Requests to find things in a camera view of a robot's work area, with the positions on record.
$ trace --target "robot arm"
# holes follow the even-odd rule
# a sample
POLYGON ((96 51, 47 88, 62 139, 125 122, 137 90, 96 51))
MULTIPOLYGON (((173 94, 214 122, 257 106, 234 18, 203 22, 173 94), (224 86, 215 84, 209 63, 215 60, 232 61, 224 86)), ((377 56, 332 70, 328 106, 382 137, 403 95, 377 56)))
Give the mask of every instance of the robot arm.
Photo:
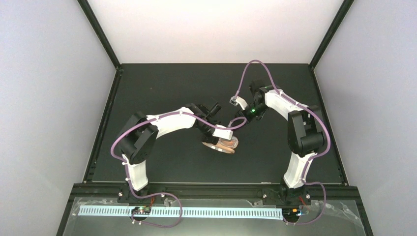
POLYGON ((135 113, 124 126, 121 133, 124 133, 130 127, 141 122, 156 119, 150 124, 141 126, 135 131, 130 132, 127 136, 119 142, 119 147, 122 152, 122 157, 126 161, 128 175, 132 182, 133 189, 141 190, 148 184, 146 175, 146 158, 150 155, 152 147, 156 139, 161 136, 191 127, 198 128, 203 133, 203 142, 210 144, 217 144, 219 139, 230 140, 233 136, 231 130, 220 130, 212 128, 195 117, 183 115, 184 113, 194 114, 195 116, 204 119, 205 121, 215 124, 218 127, 224 127, 213 120, 213 116, 220 110, 220 106, 216 104, 211 110, 202 105, 189 104, 185 107, 173 111, 178 112, 177 115, 171 115, 159 119, 160 115, 144 116, 142 113, 135 113))
MULTIPOLYGON (((305 176, 312 162, 309 158, 318 152, 322 152, 327 145, 320 124, 313 117, 310 117, 308 112, 285 99, 284 96, 286 98, 290 97, 282 89, 278 89, 277 92, 272 86, 264 86, 260 80, 253 81, 249 88, 254 97, 252 103, 247 104, 240 97, 232 97, 231 99, 232 104, 239 105, 242 108, 236 116, 246 117, 249 123, 254 118, 262 119, 265 111, 271 108, 288 121, 288 145, 292 152, 290 164, 283 180, 288 188, 302 187, 302 181, 305 181, 305 176), (305 166, 306 170, 304 176, 302 176, 305 166)), ((317 106, 308 108, 322 118, 320 108, 317 106)))

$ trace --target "glass panel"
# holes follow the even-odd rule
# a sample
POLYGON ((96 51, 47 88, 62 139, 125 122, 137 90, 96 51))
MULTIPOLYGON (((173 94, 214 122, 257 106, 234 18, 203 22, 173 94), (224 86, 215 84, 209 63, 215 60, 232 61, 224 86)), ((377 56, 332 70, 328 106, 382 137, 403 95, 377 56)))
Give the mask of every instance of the glass panel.
MULTIPOLYGON (((184 207, 265 207, 260 203, 245 200, 181 200, 184 207)), ((166 202, 165 205, 177 207, 177 202, 166 202)), ((82 205, 127 206, 118 204, 116 199, 76 198, 65 228, 65 236, 114 236, 114 235, 240 235, 240 236, 299 236, 299 235, 332 235, 332 236, 365 236, 355 201, 328 201, 321 219, 310 225, 286 225, 283 221, 269 219, 216 219, 216 218, 183 218, 180 224, 170 229, 161 229, 148 225, 132 224, 129 217, 122 216, 78 216, 82 205)), ((322 202, 314 202, 303 207, 299 222, 314 219, 322 202)), ((147 218, 145 221, 169 225, 174 218, 147 218)))

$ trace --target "black metal frame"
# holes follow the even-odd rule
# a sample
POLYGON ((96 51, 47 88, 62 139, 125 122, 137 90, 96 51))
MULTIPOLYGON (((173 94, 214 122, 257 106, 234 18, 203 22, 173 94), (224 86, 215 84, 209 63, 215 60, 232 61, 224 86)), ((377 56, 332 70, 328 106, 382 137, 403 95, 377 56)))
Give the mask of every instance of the black metal frame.
MULTIPOLYGON (((332 37, 334 36, 337 28, 348 12, 350 6, 354 0, 344 0, 339 11, 337 12, 333 22, 331 23, 326 35, 324 36, 319 48, 317 49, 312 61, 309 64, 310 73, 314 80, 317 91, 319 92, 320 103, 323 108, 323 115, 325 121, 329 124, 328 115, 321 97, 320 89, 317 83, 316 76, 314 74, 314 68, 319 62, 321 56, 323 55, 326 47, 330 43, 332 37)), ((98 157, 98 150, 100 149, 103 135, 106 131, 107 122, 109 120, 110 112, 113 105, 113 100, 116 96, 116 92, 121 80, 123 73, 123 67, 119 63, 119 60, 116 57, 107 37, 104 34, 103 29, 101 28, 97 18, 95 17, 89 3, 87 0, 78 0, 81 8, 86 14, 88 20, 91 23, 94 31, 96 32, 99 40, 101 41, 104 49, 106 50, 110 60, 116 68, 116 74, 113 81, 113 85, 106 103, 106 107, 103 113, 103 117, 100 122, 100 127, 97 132, 97 136, 94 141, 94 146, 91 151, 91 156, 89 159, 88 167, 83 179, 83 183, 74 184, 71 194, 69 196, 61 223, 57 232, 57 235, 62 235, 65 226, 73 205, 73 201, 76 197, 100 197, 100 198, 119 198, 119 193, 124 191, 127 188, 126 183, 93 183, 91 182, 92 176, 94 174, 95 164, 98 157)), ((346 178, 346 173, 343 169, 342 161, 333 138, 333 132, 331 127, 329 127, 329 132, 332 137, 332 141, 335 145, 336 156, 339 161, 339 166, 341 167, 341 179, 342 185, 325 185, 326 196, 329 200, 355 200, 360 218, 365 228, 367 236, 372 236, 372 230, 369 225, 369 221, 365 212, 365 209, 360 198, 359 191, 356 187, 349 186, 346 178)), ((279 184, 158 184, 150 183, 148 185, 148 192, 161 192, 168 191, 174 195, 177 195, 182 199, 246 199, 246 200, 262 200, 264 204, 276 205, 281 208, 289 207, 289 205, 284 205, 282 202, 276 198, 276 193, 280 188, 279 184)), ((305 201, 310 200, 322 200, 323 191, 319 186, 306 186, 304 195, 309 194, 310 199, 304 199, 305 201)))
POLYGON ((120 62, 116 57, 115 51, 113 51, 112 46, 110 45, 109 40, 107 40, 106 35, 104 34, 103 29, 101 28, 92 8, 87 0, 78 0, 82 10, 84 11, 87 19, 90 21, 92 28, 94 29, 95 33, 97 34, 98 39, 100 39, 103 48, 106 50, 107 55, 109 55, 110 60, 112 61, 115 68, 120 67, 120 62))
POLYGON ((87 169, 84 173, 83 182, 90 182, 94 175, 95 165, 97 163, 98 152, 103 142, 104 132, 106 132, 107 123, 109 122, 110 112, 112 111, 113 101, 116 97, 116 92, 119 87, 120 79, 123 73, 123 67, 116 68, 115 78, 110 89, 109 97, 107 98, 106 106, 104 107, 103 116, 101 117, 100 126, 98 127, 97 135, 95 136, 94 145, 91 150, 87 169))
POLYGON ((316 68, 317 64, 319 63, 320 58, 322 58, 323 54, 325 53, 325 50, 328 44, 330 43, 337 29, 339 28, 340 23, 342 23, 343 18, 345 18, 346 14, 348 13, 349 8, 351 8, 351 5, 353 4, 353 2, 354 0, 343 0, 342 5, 337 11, 336 16, 331 22, 330 27, 328 28, 322 42, 320 43, 319 48, 317 49, 316 53, 313 56, 313 59, 308 65, 310 69, 314 70, 314 68, 316 68))

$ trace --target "led strip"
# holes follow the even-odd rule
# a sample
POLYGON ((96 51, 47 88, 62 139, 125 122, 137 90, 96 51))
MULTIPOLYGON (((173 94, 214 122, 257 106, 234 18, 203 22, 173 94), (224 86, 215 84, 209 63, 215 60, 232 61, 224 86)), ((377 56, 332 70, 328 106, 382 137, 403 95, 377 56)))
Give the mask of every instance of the led strip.
MULTIPOLYGON (((80 206, 79 216, 131 216, 135 206, 80 206)), ((135 217, 179 217, 179 207, 152 206, 135 217)), ((183 207, 183 218, 244 218, 282 220, 279 208, 183 207)))

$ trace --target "white wall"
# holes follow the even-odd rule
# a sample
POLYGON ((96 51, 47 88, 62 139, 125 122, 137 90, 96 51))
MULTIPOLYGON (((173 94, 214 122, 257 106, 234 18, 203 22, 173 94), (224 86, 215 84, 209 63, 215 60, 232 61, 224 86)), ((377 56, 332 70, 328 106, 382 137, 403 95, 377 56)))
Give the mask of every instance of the white wall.
POLYGON ((342 0, 90 0, 121 63, 310 63, 342 0))
POLYGON ((0 5, 0 235, 55 235, 115 69, 77 1, 0 5))
POLYGON ((375 235, 416 235, 417 2, 355 1, 316 68, 375 235))

